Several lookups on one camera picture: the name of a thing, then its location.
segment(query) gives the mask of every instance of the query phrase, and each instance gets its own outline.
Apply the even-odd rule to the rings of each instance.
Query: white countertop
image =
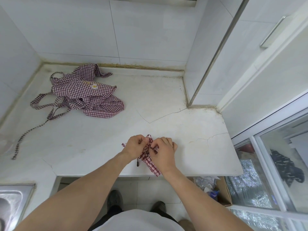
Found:
[[[71,72],[74,68],[44,65],[4,122],[0,134],[16,140],[23,132],[44,123],[50,108],[35,110],[29,102],[37,94],[50,91],[52,72]],[[124,111],[103,119],[72,110],[29,133],[16,160],[10,159],[13,151],[1,154],[0,183],[37,184],[25,215],[50,196],[56,176],[83,176],[95,170],[123,149],[121,143],[136,134],[171,137],[178,144],[176,165],[186,176],[243,173],[222,116],[213,109],[186,109],[182,78],[127,75],[132,74],[130,69],[102,71],[114,73],[97,81],[117,85],[114,95],[124,101]],[[156,73],[140,71],[144,75]],[[54,97],[49,97],[42,102],[53,101]],[[133,161],[120,176],[154,175],[143,162],[137,167]]]

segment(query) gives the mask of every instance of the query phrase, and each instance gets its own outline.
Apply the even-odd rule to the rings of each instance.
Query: white shirt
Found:
[[[157,213],[143,210],[121,212],[93,231],[184,231],[176,222]]]

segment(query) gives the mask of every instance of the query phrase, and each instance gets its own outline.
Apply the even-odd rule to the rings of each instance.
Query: sink rim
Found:
[[[4,231],[13,231],[17,224],[21,221],[25,208],[29,203],[31,195],[34,191],[35,183],[20,184],[0,184],[0,194],[8,194],[17,192],[21,194],[21,202],[15,214],[12,215],[10,223],[5,227]]]

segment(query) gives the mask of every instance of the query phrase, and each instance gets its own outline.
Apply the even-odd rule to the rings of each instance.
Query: person's right hand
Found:
[[[151,159],[159,171],[164,175],[168,171],[176,169],[174,153],[177,149],[177,144],[172,142],[171,138],[157,138],[152,142],[151,147],[158,146],[158,153],[149,148]]]

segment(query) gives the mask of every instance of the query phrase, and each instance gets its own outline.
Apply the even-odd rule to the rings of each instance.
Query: red plaid fabric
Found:
[[[56,73],[61,73],[63,77],[54,77]],[[100,118],[110,118],[124,110],[123,101],[112,95],[116,90],[116,86],[94,81],[96,76],[109,77],[112,75],[112,73],[101,73],[97,64],[79,66],[72,73],[68,74],[63,72],[56,73],[53,73],[50,77],[52,84],[51,92],[39,94],[30,102],[31,107],[34,109],[52,106],[52,110],[47,116],[47,121],[61,117],[72,109],[81,109],[87,116]],[[49,94],[57,95],[55,102],[38,106],[39,102]],[[67,107],[67,110],[64,113],[55,115],[57,109],[61,107]],[[12,159],[16,159],[19,153],[19,145],[25,136],[45,123],[28,130],[20,137]]]
[[[148,144],[144,147],[142,154],[138,158],[141,159],[144,163],[146,163],[146,165],[149,167],[151,172],[153,174],[155,174],[156,177],[158,177],[160,175],[160,171],[158,170],[158,168],[156,168],[156,166],[152,162],[152,159],[151,159],[150,153],[149,153],[149,148],[151,148],[151,149],[153,149],[155,154],[157,154],[158,153],[158,146],[155,146],[154,148],[152,148],[151,144],[153,142],[153,139],[152,139],[151,135],[147,135],[146,137],[148,137],[150,140],[149,140]]]

